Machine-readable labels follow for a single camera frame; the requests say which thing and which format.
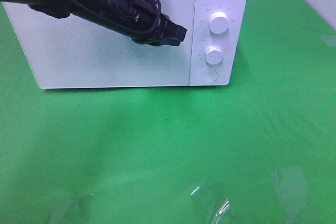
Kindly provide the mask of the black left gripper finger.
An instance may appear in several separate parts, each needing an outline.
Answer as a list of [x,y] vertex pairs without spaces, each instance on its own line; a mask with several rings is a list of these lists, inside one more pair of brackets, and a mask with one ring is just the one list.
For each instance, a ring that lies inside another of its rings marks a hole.
[[186,33],[186,28],[172,22],[167,15],[161,15],[161,39],[164,42],[183,42]]
[[140,38],[132,38],[132,40],[140,45],[150,45],[150,46],[179,46],[181,40],[173,37],[162,37],[162,38],[149,38],[149,37],[140,37]]

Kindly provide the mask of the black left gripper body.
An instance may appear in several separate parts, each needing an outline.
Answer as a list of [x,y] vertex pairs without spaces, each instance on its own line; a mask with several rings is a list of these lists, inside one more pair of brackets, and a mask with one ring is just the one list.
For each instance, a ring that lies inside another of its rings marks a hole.
[[85,19],[126,35],[161,38],[159,0],[83,0]]

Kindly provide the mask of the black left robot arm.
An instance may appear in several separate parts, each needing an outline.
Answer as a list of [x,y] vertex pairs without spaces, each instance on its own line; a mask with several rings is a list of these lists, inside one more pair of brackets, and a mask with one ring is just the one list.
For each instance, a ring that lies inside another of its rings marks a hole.
[[135,43],[179,46],[187,29],[161,12],[160,0],[1,0],[26,4],[54,18],[70,14],[111,29]]

